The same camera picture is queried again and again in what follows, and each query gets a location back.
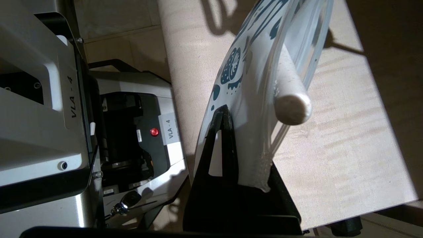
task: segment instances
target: red button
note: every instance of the red button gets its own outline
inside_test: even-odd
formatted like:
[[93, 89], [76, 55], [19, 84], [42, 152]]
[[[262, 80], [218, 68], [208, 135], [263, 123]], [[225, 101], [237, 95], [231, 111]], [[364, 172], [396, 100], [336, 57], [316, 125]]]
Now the red button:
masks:
[[150, 130], [150, 134], [152, 136], [158, 136], [159, 135], [159, 130], [157, 128], [153, 128]]

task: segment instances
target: wooden table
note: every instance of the wooden table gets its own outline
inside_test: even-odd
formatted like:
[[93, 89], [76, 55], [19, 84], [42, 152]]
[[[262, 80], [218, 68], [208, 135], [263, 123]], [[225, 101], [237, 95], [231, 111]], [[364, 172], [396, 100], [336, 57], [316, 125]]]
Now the wooden table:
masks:
[[[159, 1], [190, 174], [217, 71], [253, 3], [209, 2]], [[309, 89], [313, 116], [290, 128], [274, 158], [303, 229], [423, 196], [423, 50], [413, 26], [398, 23], [415, 4], [335, 1]]]

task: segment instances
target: wooden surface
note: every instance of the wooden surface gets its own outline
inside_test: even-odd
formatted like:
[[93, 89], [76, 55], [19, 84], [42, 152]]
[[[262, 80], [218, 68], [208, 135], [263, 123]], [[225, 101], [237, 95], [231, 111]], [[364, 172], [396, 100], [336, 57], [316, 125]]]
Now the wooden surface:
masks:
[[[225, 1], [222, 11], [217, 1], [159, 1], [190, 172], [212, 85], [236, 33], [236, 24], [222, 22], [245, 18], [252, 5], [241, 2]], [[416, 8], [410, 4], [398, 6], [399, 14], [394, 1], [335, 1], [327, 48], [309, 89], [312, 118], [291, 127], [274, 158], [303, 229], [422, 196], [422, 51], [410, 37], [413, 25], [401, 22], [405, 10]]]

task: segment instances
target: tile floor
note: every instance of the tile floor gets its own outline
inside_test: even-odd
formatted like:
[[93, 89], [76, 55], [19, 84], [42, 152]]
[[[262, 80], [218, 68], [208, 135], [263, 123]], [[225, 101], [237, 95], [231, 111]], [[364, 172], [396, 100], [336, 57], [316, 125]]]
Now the tile floor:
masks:
[[[74, 3], [89, 63], [116, 58], [170, 81], [155, 0], [75, 0]], [[179, 197], [162, 209], [150, 229], [181, 232], [189, 191], [190, 183], [185, 183]]]

